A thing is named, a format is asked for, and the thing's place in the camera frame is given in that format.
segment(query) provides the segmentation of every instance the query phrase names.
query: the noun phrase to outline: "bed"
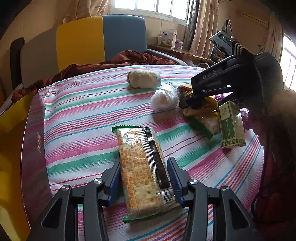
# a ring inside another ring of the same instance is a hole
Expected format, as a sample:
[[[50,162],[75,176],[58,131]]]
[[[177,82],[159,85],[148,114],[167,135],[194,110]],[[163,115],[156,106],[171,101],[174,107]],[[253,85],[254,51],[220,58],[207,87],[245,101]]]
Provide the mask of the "bed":
[[[203,69],[190,66],[129,66],[66,79],[39,90],[45,105],[44,146],[54,195],[62,185],[86,185],[112,167],[119,158],[111,128],[116,125],[153,127],[165,158],[210,187],[228,185],[246,209],[259,189],[263,148],[252,130],[245,131],[246,146],[223,150],[221,135],[210,141],[186,124],[180,109],[153,112],[155,90],[134,89],[126,82],[131,70],[160,73],[162,83],[178,87]],[[83,205],[79,206],[78,234],[83,236]],[[126,207],[120,198],[104,209],[109,240],[182,240],[188,209],[176,208],[161,217],[124,224]],[[213,235],[213,207],[208,207],[208,234]]]

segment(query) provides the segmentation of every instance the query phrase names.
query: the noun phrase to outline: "cracker package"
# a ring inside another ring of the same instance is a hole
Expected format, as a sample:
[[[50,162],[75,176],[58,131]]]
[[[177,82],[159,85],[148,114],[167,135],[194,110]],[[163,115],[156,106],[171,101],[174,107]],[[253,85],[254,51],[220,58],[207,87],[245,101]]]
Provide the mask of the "cracker package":
[[[149,217],[178,206],[153,128],[116,131],[128,219]]]

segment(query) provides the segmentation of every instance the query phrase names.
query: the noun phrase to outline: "blue gripper pad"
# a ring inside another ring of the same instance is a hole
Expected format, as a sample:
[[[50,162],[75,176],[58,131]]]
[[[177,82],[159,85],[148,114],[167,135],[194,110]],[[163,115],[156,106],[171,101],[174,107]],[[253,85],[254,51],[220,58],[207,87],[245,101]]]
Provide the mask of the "blue gripper pad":
[[[187,171],[179,168],[174,157],[170,157],[167,162],[167,170],[170,176],[170,182],[174,191],[176,201],[182,206],[187,206],[187,201],[191,199],[188,193],[187,182],[190,176]]]
[[[122,189],[119,157],[115,160],[112,168],[103,172],[101,178],[105,182],[104,190],[100,192],[98,198],[102,201],[103,206],[109,207],[117,199]]]

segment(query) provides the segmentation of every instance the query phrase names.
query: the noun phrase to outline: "white box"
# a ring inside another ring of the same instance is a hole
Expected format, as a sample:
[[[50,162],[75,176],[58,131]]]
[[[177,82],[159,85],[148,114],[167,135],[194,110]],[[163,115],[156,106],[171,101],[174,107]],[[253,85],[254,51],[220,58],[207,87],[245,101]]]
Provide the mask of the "white box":
[[[175,48],[177,32],[174,29],[166,29],[162,32],[161,44],[170,48]]]

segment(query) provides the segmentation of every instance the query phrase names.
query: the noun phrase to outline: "black handle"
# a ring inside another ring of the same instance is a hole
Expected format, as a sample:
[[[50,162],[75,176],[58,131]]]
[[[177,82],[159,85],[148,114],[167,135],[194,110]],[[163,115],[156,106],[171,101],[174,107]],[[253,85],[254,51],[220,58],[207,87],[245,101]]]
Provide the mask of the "black handle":
[[[262,241],[255,223],[228,186],[220,188],[220,202],[214,205],[213,241]]]
[[[98,191],[103,188],[104,180],[96,178],[84,189],[84,237],[85,241],[108,241],[103,207],[98,202]]]
[[[205,241],[207,238],[207,188],[196,179],[188,181],[194,193],[193,205],[189,207],[184,241]]]
[[[62,186],[40,215],[27,241],[78,241],[77,205],[71,202],[72,188]]]

